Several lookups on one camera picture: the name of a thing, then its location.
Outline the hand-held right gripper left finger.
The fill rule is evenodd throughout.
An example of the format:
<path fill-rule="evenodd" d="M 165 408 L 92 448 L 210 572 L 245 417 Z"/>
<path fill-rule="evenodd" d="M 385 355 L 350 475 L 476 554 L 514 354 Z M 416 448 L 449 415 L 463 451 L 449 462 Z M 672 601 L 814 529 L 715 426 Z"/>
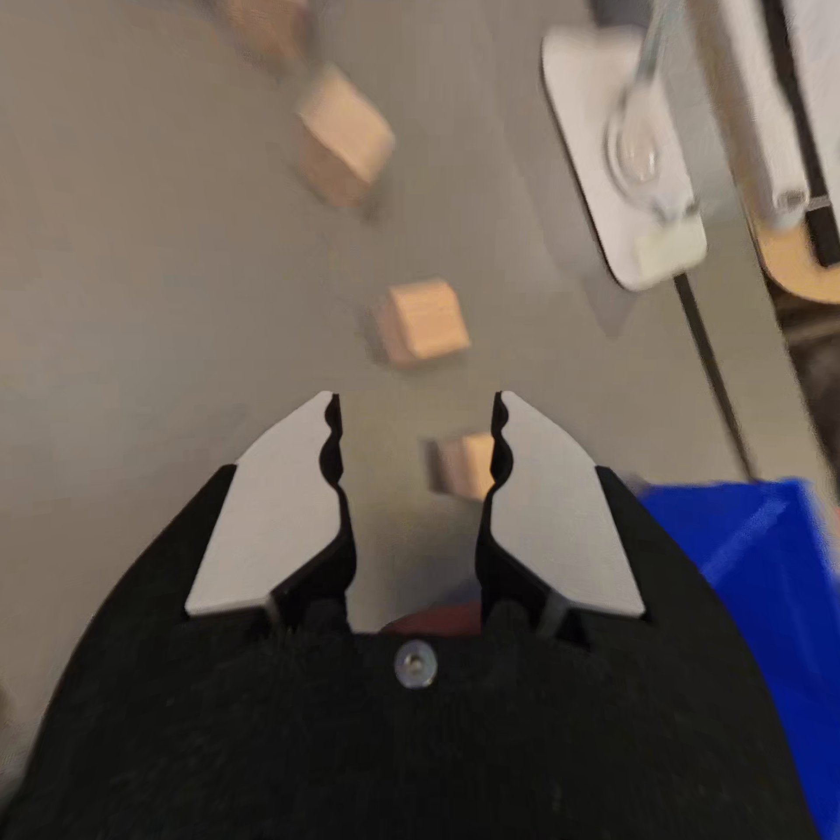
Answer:
<path fill-rule="evenodd" d="M 191 618 L 262 609 L 285 627 L 346 608 L 357 552 L 343 475 L 340 396 L 322 391 L 238 458 L 185 599 Z"/>

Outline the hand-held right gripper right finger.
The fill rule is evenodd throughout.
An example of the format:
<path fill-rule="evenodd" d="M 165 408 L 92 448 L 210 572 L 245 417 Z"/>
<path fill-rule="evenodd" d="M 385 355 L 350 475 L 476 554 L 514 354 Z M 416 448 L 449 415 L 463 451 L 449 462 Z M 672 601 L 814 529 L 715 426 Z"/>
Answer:
<path fill-rule="evenodd" d="M 495 395 L 492 485 L 476 542 L 481 620 L 514 602 L 539 636 L 572 613 L 635 620 L 645 604 L 597 464 L 515 392 Z"/>

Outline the wooden cube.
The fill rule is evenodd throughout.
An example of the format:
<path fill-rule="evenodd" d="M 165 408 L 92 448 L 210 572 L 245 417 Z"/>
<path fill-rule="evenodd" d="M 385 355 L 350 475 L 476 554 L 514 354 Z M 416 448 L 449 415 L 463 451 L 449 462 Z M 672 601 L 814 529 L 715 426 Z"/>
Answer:
<path fill-rule="evenodd" d="M 494 485 L 490 470 L 494 447 L 489 432 L 427 442 L 427 473 L 432 492 L 483 502 Z"/>
<path fill-rule="evenodd" d="M 471 346 L 456 292 L 439 278 L 389 287 L 372 314 L 376 337 L 391 366 L 413 367 Z"/>
<path fill-rule="evenodd" d="M 396 145 L 375 105 L 334 65 L 321 69 L 297 109 L 298 169 L 332 207 L 356 207 L 379 181 Z"/>
<path fill-rule="evenodd" d="M 305 56 L 308 1 L 222 1 L 220 7 L 237 37 L 257 55 L 283 64 Z"/>

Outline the blue plastic bin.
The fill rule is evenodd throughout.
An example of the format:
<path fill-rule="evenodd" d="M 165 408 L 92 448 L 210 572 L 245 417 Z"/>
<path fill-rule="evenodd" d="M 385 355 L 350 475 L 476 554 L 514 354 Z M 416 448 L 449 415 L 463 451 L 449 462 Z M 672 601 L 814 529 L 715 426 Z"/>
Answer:
<path fill-rule="evenodd" d="M 838 838 L 838 576 L 811 486 L 794 478 L 649 486 L 640 498 L 748 642 L 817 831 Z"/>

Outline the white metal stand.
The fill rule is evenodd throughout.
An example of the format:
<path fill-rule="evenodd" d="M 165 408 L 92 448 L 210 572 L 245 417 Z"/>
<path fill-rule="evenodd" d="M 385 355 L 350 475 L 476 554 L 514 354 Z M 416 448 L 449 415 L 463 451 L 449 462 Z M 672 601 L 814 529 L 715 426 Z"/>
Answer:
<path fill-rule="evenodd" d="M 678 2 L 631 26 L 557 26 L 542 78 L 595 240 L 619 286 L 645 291 L 696 268 L 707 235 L 658 64 Z"/>

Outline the printed instruction sheet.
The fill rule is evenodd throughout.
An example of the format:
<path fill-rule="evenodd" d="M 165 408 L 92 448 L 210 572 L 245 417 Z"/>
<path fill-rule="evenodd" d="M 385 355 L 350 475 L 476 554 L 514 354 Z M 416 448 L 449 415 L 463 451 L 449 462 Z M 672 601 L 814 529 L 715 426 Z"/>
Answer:
<path fill-rule="evenodd" d="M 835 216 L 839 210 L 839 2 L 783 1 L 795 75 Z"/>

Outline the white poster rail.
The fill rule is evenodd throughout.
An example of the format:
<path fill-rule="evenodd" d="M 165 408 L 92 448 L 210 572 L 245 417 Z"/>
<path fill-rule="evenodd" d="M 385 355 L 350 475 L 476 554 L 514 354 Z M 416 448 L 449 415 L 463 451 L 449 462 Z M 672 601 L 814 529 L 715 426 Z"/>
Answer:
<path fill-rule="evenodd" d="M 771 229 L 797 226 L 811 189 L 761 2 L 689 1 L 686 10 L 745 207 Z"/>

